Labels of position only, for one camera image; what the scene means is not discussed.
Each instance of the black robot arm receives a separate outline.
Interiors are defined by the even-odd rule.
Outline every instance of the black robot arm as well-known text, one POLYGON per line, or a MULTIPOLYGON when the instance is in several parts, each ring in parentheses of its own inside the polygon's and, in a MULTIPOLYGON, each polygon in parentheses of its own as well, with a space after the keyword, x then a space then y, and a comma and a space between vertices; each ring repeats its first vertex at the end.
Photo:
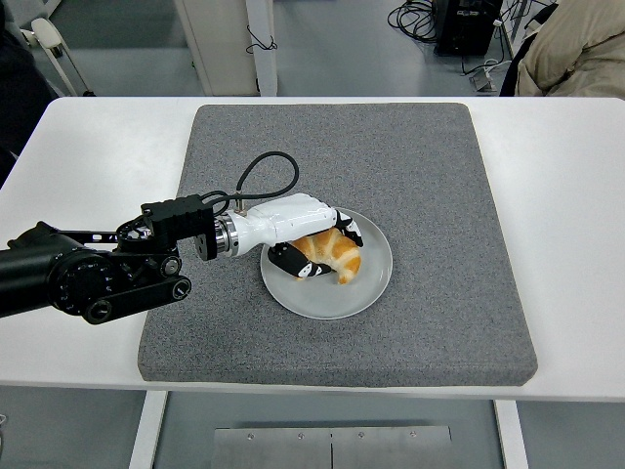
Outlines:
POLYGON ((39 222, 9 241, 0 251, 0 318, 52 305, 99 324, 184 299, 191 284, 180 275, 177 241, 201 236, 214 259, 212 206, 191 195, 142 210, 116 233, 61 232, 39 222), (111 242, 113 251, 85 245, 111 242))

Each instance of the beige jacket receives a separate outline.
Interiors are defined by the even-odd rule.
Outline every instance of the beige jacket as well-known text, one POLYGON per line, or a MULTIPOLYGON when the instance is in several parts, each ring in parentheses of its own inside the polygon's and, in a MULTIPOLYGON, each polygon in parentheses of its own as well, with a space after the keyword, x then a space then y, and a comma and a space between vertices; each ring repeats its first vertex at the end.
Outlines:
POLYGON ((518 96, 625 99, 625 0, 561 0, 519 63, 518 96))

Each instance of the white chair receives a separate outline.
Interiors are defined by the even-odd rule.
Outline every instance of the white chair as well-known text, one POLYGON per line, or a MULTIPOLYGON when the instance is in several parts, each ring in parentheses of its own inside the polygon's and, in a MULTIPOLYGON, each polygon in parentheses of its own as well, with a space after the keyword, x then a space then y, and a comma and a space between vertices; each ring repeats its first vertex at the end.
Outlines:
POLYGON ((61 67, 58 58, 65 53, 85 91, 82 96, 96 96, 87 83, 87 79, 67 47, 63 37, 48 19, 48 8, 42 0, 3 0, 7 14, 21 30, 21 36, 28 46, 41 46, 51 64, 61 77, 62 82, 72 96, 78 96, 75 87, 61 67))

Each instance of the white plate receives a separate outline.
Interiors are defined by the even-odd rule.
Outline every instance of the white plate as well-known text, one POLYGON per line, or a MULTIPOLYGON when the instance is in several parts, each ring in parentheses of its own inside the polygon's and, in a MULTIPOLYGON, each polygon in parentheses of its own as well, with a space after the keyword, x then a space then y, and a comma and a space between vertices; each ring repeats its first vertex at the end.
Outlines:
POLYGON ((261 274, 265 286, 280 305, 306 318, 338 320, 360 313, 380 298, 391 279, 393 255, 384 234, 362 215, 345 208, 338 210, 355 220, 363 243, 358 275, 346 285, 338 283, 335 272, 296 280, 272 264, 267 255, 269 247, 263 247, 261 274))

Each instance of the gray floor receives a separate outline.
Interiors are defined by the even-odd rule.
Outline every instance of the gray floor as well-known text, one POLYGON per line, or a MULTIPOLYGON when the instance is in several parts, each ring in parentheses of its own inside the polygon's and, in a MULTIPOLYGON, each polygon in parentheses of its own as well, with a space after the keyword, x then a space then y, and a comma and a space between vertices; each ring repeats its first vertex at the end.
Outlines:
MULTIPOLYGON (((98 96, 202 96, 171 0, 63 0, 51 20, 98 96)), ((279 96, 493 96, 478 93, 458 57, 442 58, 387 25, 397 0, 277 0, 279 96)), ((505 43, 506 59, 509 58, 505 43)), ((493 38, 485 58, 501 59, 493 38)), ((66 91, 46 57, 37 61, 66 91)), ((492 71, 500 87, 507 66, 492 71)))
POLYGON ((170 394, 154 467, 210 468, 218 428, 412 425, 448 426, 458 469, 503 469, 489 401, 202 393, 170 394))
POLYGON ((0 468, 127 468, 145 395, 0 387, 0 468))
POLYGON ((518 403, 530 469, 625 468, 625 405, 518 403))

